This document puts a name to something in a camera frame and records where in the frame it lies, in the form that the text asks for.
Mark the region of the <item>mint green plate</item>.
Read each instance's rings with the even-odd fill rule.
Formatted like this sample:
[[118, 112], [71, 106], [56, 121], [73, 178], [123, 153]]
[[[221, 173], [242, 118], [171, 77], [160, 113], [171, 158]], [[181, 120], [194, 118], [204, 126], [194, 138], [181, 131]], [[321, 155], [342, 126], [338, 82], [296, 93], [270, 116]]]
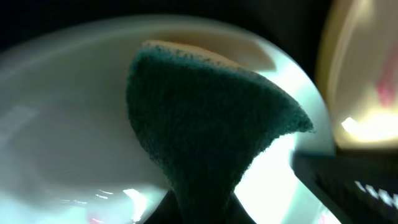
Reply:
[[298, 180], [295, 151], [331, 153], [325, 104], [305, 72], [266, 39], [229, 24], [134, 16], [80, 25], [1, 55], [2, 223], [180, 223], [163, 172], [126, 116], [136, 49], [149, 39], [192, 44], [260, 73], [294, 97], [314, 133], [282, 136], [235, 190], [229, 223], [334, 223]]

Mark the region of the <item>green and yellow sponge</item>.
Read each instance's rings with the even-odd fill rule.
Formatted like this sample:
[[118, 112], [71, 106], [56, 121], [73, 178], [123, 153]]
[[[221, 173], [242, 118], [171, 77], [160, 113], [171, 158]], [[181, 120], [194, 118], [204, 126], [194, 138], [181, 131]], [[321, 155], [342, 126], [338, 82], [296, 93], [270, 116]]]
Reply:
[[281, 136], [313, 131], [300, 104], [266, 77], [209, 50], [161, 40], [138, 48], [126, 103], [184, 223], [222, 223], [254, 158]]

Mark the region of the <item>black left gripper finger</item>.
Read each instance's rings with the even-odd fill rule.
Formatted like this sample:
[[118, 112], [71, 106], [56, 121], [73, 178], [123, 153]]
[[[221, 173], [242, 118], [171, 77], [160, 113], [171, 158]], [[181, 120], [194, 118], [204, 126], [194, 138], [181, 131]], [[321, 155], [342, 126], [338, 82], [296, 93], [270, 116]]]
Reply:
[[397, 223], [397, 150], [297, 151], [292, 168], [341, 223]]

